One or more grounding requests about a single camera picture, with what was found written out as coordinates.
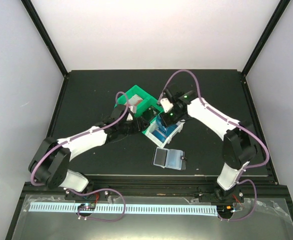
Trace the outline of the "blue credit card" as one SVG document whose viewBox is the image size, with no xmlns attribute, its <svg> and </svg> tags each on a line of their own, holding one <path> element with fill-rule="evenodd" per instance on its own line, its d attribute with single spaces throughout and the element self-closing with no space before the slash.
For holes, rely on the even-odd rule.
<svg viewBox="0 0 293 240">
<path fill-rule="evenodd" d="M 157 128 L 162 132 L 162 133 L 166 133 L 167 132 L 167 128 L 164 126 L 162 119 L 158 116 L 156 118 L 156 124 L 157 124 Z"/>
</svg>

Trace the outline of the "green double compartment bin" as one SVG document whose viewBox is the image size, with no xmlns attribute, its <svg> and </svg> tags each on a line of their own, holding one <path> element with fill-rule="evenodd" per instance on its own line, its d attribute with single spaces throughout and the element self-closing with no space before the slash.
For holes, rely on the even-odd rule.
<svg viewBox="0 0 293 240">
<path fill-rule="evenodd" d="M 132 122 L 134 118 L 143 117 L 153 125 L 159 113 L 164 111 L 158 105 L 158 100 L 138 85 L 131 87 L 125 94 L 128 98 L 129 111 L 132 112 L 127 116 L 128 122 Z"/>
</svg>

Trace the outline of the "white plastic card bin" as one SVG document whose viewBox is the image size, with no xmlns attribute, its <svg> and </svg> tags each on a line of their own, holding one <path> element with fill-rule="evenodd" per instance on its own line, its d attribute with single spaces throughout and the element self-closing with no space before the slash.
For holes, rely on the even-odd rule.
<svg viewBox="0 0 293 240">
<path fill-rule="evenodd" d="M 150 126 L 142 133 L 157 147 L 164 148 L 172 141 L 176 134 L 182 131 L 183 125 L 184 122 L 178 121 L 169 127 L 165 127 L 161 122 L 161 118 L 157 116 L 151 121 Z"/>
</svg>

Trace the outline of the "clear sleeve card holder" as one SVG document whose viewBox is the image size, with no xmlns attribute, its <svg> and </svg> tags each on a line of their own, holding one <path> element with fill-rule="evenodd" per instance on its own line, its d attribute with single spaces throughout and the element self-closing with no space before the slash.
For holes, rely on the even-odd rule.
<svg viewBox="0 0 293 240">
<path fill-rule="evenodd" d="M 165 167 L 160 167 L 160 166 L 156 166 L 156 167 L 160 167 L 163 169 L 172 169 L 177 171 L 186 170 L 188 159 L 186 158 L 185 152 L 183 150 L 168 149 L 168 148 L 161 148 L 161 149 L 168 150 L 167 157 L 166 157 L 166 164 L 165 164 Z"/>
</svg>

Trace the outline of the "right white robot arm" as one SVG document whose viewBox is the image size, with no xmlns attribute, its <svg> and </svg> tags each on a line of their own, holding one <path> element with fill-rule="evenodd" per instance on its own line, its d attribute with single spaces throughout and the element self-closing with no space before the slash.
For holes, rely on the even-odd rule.
<svg viewBox="0 0 293 240">
<path fill-rule="evenodd" d="M 232 188 L 238 183 L 241 173 L 256 156 L 257 142 L 232 123 L 242 126 L 236 119 L 216 110 L 203 98 L 183 95 L 177 99 L 164 97 L 158 101 L 164 112 L 160 114 L 162 124 L 169 127 L 185 116 L 206 125 L 222 140 L 224 165 L 217 178 L 214 197 L 224 202 L 232 196 Z"/>
</svg>

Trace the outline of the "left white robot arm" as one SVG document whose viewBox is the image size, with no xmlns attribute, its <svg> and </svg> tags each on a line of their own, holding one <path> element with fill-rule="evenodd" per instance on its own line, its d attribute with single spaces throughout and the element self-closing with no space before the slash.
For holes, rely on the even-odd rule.
<svg viewBox="0 0 293 240">
<path fill-rule="evenodd" d="M 70 162 L 90 149 L 113 142 L 118 136 L 134 135 L 145 131 L 149 126 L 150 122 L 142 116 L 131 119 L 125 116 L 117 120 L 108 117 L 71 137 L 47 137 L 28 166 L 31 184 L 49 189 L 70 189 L 76 191 L 83 200 L 90 199 L 94 187 L 84 174 L 70 170 Z"/>
</svg>

